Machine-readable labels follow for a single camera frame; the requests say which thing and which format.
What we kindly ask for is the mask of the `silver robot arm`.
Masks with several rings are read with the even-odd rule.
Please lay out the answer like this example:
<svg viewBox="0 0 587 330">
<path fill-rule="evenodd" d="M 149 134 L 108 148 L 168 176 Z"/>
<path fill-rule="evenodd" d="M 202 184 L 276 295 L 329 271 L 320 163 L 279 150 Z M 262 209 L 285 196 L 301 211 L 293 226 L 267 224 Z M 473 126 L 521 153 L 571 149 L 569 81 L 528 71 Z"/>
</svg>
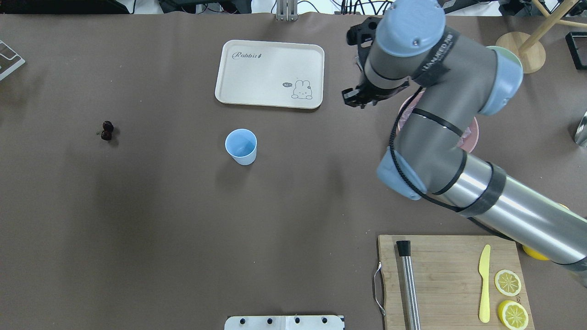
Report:
<svg viewBox="0 0 587 330">
<path fill-rule="evenodd" d="M 435 0 L 397 0 L 383 17 L 349 28 L 361 82 L 342 91 L 365 108 L 410 82 L 420 100 L 402 129 L 396 117 L 377 170 L 399 194 L 424 198 L 491 234 L 519 242 L 586 284 L 586 219 L 458 146 L 476 115 L 499 112 L 516 94 L 523 70 L 509 50 L 486 47 L 446 24 Z"/>
</svg>

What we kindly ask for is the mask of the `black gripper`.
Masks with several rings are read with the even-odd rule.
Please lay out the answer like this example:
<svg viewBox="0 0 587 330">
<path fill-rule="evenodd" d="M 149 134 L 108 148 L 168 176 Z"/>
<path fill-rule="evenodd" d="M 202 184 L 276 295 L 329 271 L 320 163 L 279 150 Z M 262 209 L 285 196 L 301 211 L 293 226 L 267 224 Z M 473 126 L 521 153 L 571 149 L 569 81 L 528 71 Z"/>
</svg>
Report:
<svg viewBox="0 0 587 330">
<path fill-rule="evenodd" d="M 347 106 L 364 109 L 369 103 L 376 105 L 395 96 L 410 85 L 405 78 L 379 83 L 375 81 L 379 75 L 375 73 L 367 59 L 371 47 L 375 45 L 376 28 L 381 20 L 380 17 L 367 17 L 361 24 L 352 26 L 346 33 L 347 44 L 358 48 L 355 62 L 361 72 L 360 83 L 355 88 L 346 88 L 341 92 L 344 104 Z"/>
</svg>

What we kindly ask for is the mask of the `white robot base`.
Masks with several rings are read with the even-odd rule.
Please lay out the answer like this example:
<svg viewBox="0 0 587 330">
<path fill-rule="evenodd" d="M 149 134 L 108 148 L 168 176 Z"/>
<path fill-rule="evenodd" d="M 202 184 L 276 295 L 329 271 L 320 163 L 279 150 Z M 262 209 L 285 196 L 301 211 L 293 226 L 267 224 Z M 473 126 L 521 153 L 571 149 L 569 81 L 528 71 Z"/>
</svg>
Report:
<svg viewBox="0 0 587 330">
<path fill-rule="evenodd" d="M 229 317 L 225 330 L 345 330 L 339 315 L 269 315 Z"/>
</svg>

